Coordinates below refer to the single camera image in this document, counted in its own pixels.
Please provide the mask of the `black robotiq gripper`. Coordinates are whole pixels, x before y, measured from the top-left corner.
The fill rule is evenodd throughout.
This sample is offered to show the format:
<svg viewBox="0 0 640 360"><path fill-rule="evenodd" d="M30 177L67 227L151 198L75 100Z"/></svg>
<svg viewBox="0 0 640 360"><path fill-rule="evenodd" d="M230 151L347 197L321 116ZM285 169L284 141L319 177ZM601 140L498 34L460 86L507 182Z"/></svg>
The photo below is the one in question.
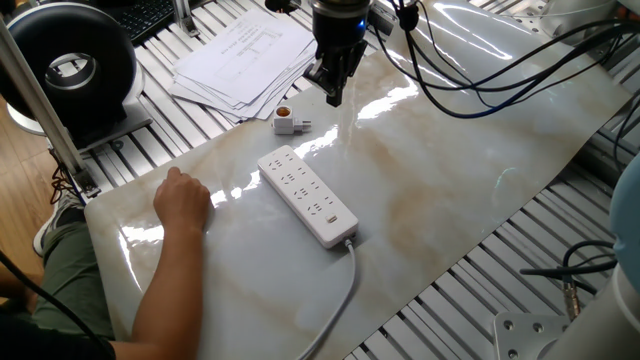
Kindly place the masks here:
<svg viewBox="0 0 640 360"><path fill-rule="evenodd" d="M303 77L326 95L326 103L338 107L347 80L352 77L364 56L367 42L363 40L367 25L366 15L336 18L321 13L313 14L312 32L317 43L316 61L304 71ZM346 68L338 59L326 56L330 52L346 50Z"/></svg>

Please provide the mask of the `person's right hand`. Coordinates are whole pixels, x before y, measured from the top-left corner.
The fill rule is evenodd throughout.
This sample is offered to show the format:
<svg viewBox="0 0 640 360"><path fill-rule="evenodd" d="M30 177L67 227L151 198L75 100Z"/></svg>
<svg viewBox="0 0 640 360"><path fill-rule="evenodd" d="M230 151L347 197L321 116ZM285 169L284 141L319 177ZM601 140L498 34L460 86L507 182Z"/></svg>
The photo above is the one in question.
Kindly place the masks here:
<svg viewBox="0 0 640 360"><path fill-rule="evenodd" d="M202 232L209 205L209 190L178 167L168 170L153 200L160 223L169 233Z"/></svg>

